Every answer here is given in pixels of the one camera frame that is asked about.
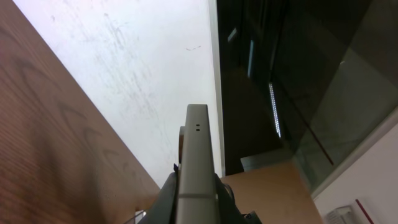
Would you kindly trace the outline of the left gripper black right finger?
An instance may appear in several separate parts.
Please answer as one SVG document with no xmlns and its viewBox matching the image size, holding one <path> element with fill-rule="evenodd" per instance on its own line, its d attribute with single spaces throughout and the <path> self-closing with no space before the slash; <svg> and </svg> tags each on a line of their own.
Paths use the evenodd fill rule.
<svg viewBox="0 0 398 224">
<path fill-rule="evenodd" d="M 230 186 L 225 186 L 220 178 L 215 174 L 216 192 L 218 194 L 218 208 L 220 211 L 221 224 L 261 224 L 260 218 L 255 211 L 242 214 L 237 208 L 234 197 L 228 190 Z"/>
</svg>

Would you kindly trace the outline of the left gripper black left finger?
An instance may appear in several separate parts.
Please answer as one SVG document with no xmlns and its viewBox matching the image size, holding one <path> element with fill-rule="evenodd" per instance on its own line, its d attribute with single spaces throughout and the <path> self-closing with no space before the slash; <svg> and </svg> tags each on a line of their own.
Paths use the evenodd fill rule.
<svg viewBox="0 0 398 224">
<path fill-rule="evenodd" d="M 139 224 L 174 224 L 176 196 L 177 174 L 172 172 Z"/>
</svg>

